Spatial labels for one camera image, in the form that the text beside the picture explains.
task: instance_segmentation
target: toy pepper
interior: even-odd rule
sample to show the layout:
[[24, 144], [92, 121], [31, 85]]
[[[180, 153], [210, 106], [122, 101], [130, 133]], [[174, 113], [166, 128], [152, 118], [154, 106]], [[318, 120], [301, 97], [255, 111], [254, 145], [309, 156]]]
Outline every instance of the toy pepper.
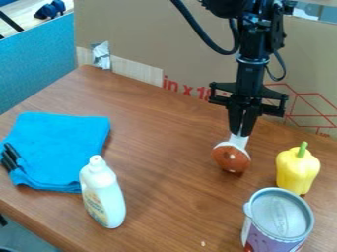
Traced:
[[306, 147], [307, 142], [302, 142], [276, 156], [277, 185], [298, 195], [309, 191], [320, 170], [319, 160]]

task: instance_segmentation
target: pepper stem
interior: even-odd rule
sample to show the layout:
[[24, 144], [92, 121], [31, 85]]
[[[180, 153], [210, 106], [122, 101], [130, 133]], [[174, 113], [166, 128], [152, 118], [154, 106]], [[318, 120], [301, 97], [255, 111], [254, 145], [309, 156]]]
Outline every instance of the pepper stem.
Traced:
[[302, 142], [298, 152], [298, 158], [303, 158], [307, 147], [307, 142]]

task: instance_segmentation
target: white bottle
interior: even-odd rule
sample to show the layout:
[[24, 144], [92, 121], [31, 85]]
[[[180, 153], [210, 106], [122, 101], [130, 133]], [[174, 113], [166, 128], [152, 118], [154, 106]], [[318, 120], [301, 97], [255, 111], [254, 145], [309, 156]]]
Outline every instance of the white bottle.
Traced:
[[101, 156], [92, 156], [89, 164], [82, 168], [80, 183], [85, 208], [98, 223], [107, 228], [123, 224], [124, 197], [117, 176]]

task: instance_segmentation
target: metal can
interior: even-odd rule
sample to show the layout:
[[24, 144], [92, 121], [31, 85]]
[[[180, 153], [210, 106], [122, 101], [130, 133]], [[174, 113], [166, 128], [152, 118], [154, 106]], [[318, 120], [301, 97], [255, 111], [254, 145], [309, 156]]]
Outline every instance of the metal can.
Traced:
[[307, 202], [281, 188], [257, 191], [244, 204], [243, 211], [244, 252], [300, 251], [314, 225]]

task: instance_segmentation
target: blue partition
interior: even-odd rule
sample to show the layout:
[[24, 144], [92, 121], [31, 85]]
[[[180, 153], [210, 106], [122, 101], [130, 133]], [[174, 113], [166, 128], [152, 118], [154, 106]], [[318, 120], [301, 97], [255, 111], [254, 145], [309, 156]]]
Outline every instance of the blue partition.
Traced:
[[73, 13], [0, 40], [0, 114], [74, 68]]

